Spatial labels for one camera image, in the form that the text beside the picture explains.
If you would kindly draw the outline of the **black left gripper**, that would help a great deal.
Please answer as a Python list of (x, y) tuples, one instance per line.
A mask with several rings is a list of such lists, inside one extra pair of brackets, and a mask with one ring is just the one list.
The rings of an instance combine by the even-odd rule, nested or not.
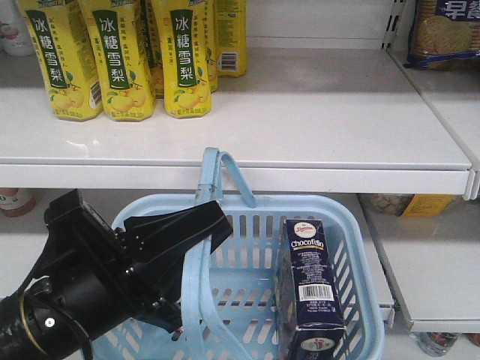
[(208, 237), (216, 250), (233, 228), (216, 201), (129, 217), (112, 229), (88, 204), (46, 227), (48, 239), (23, 291), (36, 340), (95, 339), (128, 318), (167, 330), (182, 326), (185, 254)]

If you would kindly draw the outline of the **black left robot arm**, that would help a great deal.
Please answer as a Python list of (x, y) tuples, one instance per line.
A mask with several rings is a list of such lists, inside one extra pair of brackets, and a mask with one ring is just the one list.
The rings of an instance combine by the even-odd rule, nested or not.
[(233, 231), (215, 201), (113, 229), (76, 191), (52, 201), (44, 222), (42, 253), (1, 301), (3, 359), (91, 359), (92, 341), (130, 318), (178, 331), (185, 254)]

